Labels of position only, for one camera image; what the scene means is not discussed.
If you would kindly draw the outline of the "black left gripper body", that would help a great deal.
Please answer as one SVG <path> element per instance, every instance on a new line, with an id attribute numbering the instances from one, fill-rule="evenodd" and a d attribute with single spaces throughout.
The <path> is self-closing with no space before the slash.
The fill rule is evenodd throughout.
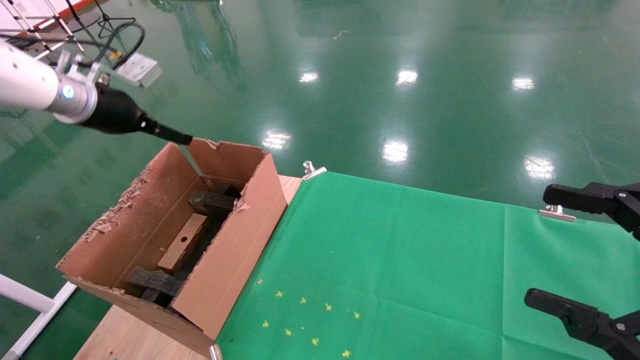
<path id="1" fill-rule="evenodd" d="M 152 120 L 126 92 L 101 83 L 95 86 L 96 107 L 80 127 L 112 135 L 152 131 Z"/>

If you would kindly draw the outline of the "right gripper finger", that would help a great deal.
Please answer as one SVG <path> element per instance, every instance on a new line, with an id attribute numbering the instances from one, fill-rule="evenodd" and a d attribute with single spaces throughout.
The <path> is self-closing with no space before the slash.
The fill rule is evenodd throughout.
<path id="1" fill-rule="evenodd" d="M 640 240 L 640 184 L 613 186 L 591 182 L 585 187 L 549 184 L 542 200 L 552 206 L 588 214 L 605 214 Z"/>
<path id="2" fill-rule="evenodd" d="M 538 312 L 554 316 L 569 337 L 598 347 L 613 360 L 640 358 L 640 312 L 610 317 L 594 306 L 541 289 L 529 289 L 524 303 Z"/>

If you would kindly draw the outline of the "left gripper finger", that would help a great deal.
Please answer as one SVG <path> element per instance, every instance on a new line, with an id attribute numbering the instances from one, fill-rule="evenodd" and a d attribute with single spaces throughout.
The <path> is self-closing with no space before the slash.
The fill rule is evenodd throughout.
<path id="1" fill-rule="evenodd" d="M 151 119 L 142 121 L 142 132 L 181 146 L 189 146 L 194 139 L 194 137 L 189 134 L 162 125 L 158 123 L 158 121 Z"/>

